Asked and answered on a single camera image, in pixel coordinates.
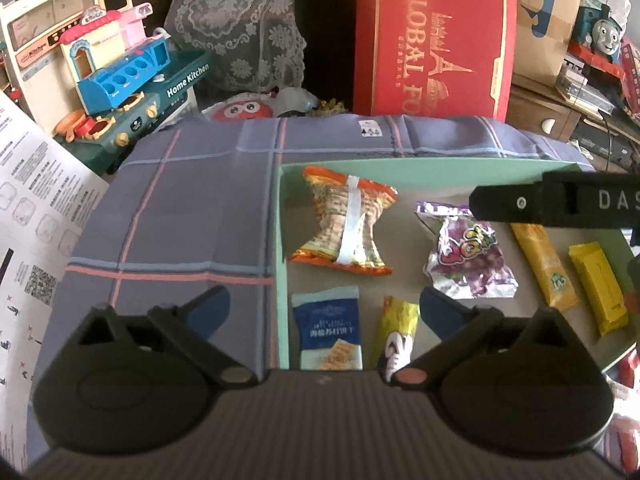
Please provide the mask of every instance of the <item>drawer knob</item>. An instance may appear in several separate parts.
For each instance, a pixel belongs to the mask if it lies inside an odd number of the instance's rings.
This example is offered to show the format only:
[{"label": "drawer knob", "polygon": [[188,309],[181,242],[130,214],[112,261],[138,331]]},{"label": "drawer knob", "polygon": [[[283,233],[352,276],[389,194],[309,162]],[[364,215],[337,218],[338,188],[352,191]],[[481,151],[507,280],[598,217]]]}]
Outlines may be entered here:
[{"label": "drawer knob", "polygon": [[547,135],[551,135],[551,130],[553,129],[554,124],[556,124],[555,119],[545,119],[544,121],[542,121],[542,124],[540,124],[540,127],[542,128],[542,131]]}]

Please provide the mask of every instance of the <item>yellow snack bar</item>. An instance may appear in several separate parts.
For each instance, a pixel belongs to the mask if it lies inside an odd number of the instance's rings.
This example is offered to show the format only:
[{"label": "yellow snack bar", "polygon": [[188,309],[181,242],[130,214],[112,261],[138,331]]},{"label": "yellow snack bar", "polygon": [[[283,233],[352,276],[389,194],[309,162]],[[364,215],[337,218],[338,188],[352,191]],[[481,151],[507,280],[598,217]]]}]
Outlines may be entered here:
[{"label": "yellow snack bar", "polygon": [[373,366],[387,381],[400,368],[411,362],[415,330],[420,317],[420,306],[415,303],[385,296],[382,318],[376,336]]},{"label": "yellow snack bar", "polygon": [[625,326],[629,319],[622,290],[600,244],[572,245],[569,256],[587,292],[600,335]]},{"label": "yellow snack bar", "polygon": [[546,304],[562,311],[578,303],[574,286],[546,229],[537,224],[511,224],[511,229],[536,275]]}]

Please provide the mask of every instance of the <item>yellow wafer package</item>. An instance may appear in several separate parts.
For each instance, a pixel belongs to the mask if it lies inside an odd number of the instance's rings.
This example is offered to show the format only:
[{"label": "yellow wafer package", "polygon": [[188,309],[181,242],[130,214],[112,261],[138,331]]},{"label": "yellow wafer package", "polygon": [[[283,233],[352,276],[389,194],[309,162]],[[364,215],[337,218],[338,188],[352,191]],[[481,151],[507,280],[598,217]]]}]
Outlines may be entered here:
[{"label": "yellow wafer package", "polygon": [[302,176],[314,195],[318,231],[290,259],[360,274],[391,274],[373,241],[373,225],[398,192],[319,166],[307,166]]},{"label": "yellow wafer package", "polygon": [[629,314],[624,295],[600,244],[572,245],[569,256],[587,291],[600,335],[625,326],[629,322]]},{"label": "yellow wafer package", "polygon": [[545,228],[537,224],[511,224],[511,229],[536,275],[546,304],[562,311],[578,303],[574,286]]}]

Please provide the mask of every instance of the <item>plush toy eyes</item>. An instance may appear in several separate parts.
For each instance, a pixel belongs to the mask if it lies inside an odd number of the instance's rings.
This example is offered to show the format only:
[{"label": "plush toy eyes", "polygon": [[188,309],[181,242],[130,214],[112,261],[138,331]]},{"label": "plush toy eyes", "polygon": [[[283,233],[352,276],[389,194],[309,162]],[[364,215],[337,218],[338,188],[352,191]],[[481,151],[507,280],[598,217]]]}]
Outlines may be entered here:
[{"label": "plush toy eyes", "polygon": [[230,106],[229,108],[225,109],[225,117],[229,119],[233,119],[234,117],[239,115],[243,109],[244,108],[242,108],[242,105]]},{"label": "plush toy eyes", "polygon": [[244,104],[245,112],[249,112],[250,114],[255,114],[258,110],[260,110],[260,103],[251,101]]}]

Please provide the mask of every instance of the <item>toy knob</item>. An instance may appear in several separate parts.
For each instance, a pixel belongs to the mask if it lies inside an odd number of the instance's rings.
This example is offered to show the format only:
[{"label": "toy knob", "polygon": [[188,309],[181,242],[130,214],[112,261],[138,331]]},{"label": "toy knob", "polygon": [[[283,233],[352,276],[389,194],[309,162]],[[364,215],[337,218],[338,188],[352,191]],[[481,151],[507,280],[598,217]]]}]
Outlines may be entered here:
[{"label": "toy knob", "polygon": [[124,148],[129,143],[129,136],[124,132],[117,134],[114,142],[117,146]]}]

